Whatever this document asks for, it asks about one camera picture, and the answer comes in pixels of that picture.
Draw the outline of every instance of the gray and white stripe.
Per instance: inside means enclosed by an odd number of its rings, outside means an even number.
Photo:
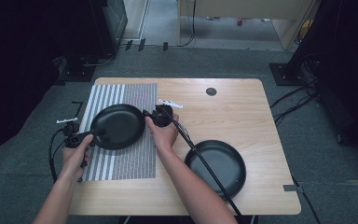
[[[95,85],[91,89],[80,131],[88,131],[95,116],[110,105],[128,104],[141,111],[152,111],[156,101],[157,84]],[[146,132],[131,146],[120,150],[106,150],[95,146],[89,150],[89,154],[91,161],[85,167],[85,181],[156,176],[156,151],[153,139]]]

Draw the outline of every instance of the person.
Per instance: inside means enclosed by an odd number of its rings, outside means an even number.
[[[179,120],[179,116],[176,114],[173,114],[173,118]],[[178,135],[174,124],[171,123],[160,128],[149,117],[145,118],[145,122],[153,136],[158,157],[194,222],[201,224],[237,223],[223,200],[195,175],[174,152],[172,147]],[[62,171],[36,215],[34,223],[66,222],[76,182],[83,174],[80,164],[83,158],[86,161],[90,160],[86,148],[92,138],[93,136],[90,134],[84,138],[77,148],[65,147],[62,150]]]

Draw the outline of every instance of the gray carpet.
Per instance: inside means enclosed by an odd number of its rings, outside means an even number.
[[[242,49],[180,49],[146,46],[125,51],[98,67],[98,77],[221,77],[259,78],[273,103],[296,87],[277,87],[269,63],[286,63],[285,51]],[[0,223],[29,223],[48,195],[52,178],[48,168],[48,143],[61,128],[57,119],[71,118],[77,105],[87,102],[91,83],[53,86],[28,118],[21,132],[0,147]],[[305,92],[272,109],[278,114],[295,105]],[[336,142],[334,127],[316,100],[288,115],[278,132],[296,180],[304,187],[322,223],[358,223],[358,148]],[[56,157],[58,169],[61,155]],[[261,216],[259,223],[316,223],[310,207],[299,195],[297,216]],[[70,216],[69,223],[117,223],[117,217]]]

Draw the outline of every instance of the table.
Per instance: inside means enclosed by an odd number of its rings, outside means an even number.
[[[195,16],[272,19],[283,49],[289,49],[315,3],[316,0],[197,0]],[[193,6],[194,0],[178,0],[178,45],[181,17],[192,16]]]
[[[247,177],[233,202],[244,215],[295,215],[300,212],[296,192],[283,188],[283,185],[293,186],[293,181],[260,80],[102,77],[95,81],[95,85],[133,83],[157,83],[158,98],[184,105],[174,112],[180,116],[180,122],[195,144],[216,139],[240,152]],[[217,94],[208,95],[208,88],[215,88]],[[181,137],[173,148],[182,159],[189,151]],[[188,215],[159,159],[156,167],[156,178],[77,184],[70,214]]]

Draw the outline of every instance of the black frying pan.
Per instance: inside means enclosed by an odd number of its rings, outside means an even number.
[[[133,105],[110,105],[95,116],[90,130],[94,142],[105,149],[122,149],[135,143],[145,131],[145,117]]]
[[[228,197],[233,198],[237,195],[245,184],[246,179],[246,167],[241,154],[231,145],[217,140],[200,142],[196,144],[196,149],[220,180],[226,189]],[[223,191],[216,184],[194,150],[188,151],[185,164],[223,200],[226,200]]]

